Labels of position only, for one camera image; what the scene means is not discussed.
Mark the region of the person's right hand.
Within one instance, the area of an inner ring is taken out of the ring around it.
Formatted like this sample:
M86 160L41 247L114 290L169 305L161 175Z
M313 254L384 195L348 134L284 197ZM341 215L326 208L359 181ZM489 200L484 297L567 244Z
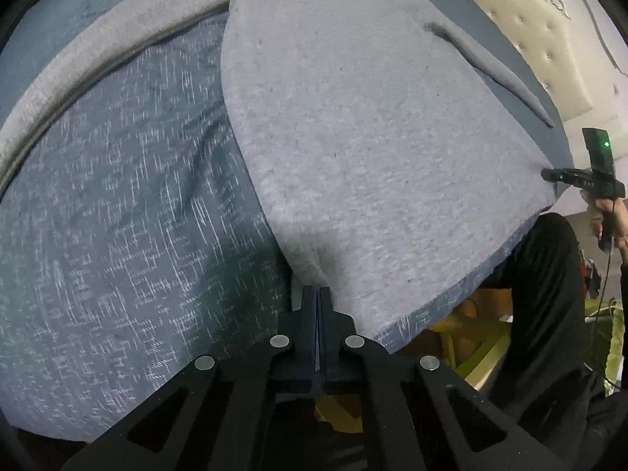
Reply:
M596 238L601 237L604 216L612 217L615 248L619 250L623 264L627 265L628 215L626 204L622 199L596 199L593 202L593 212L592 232Z

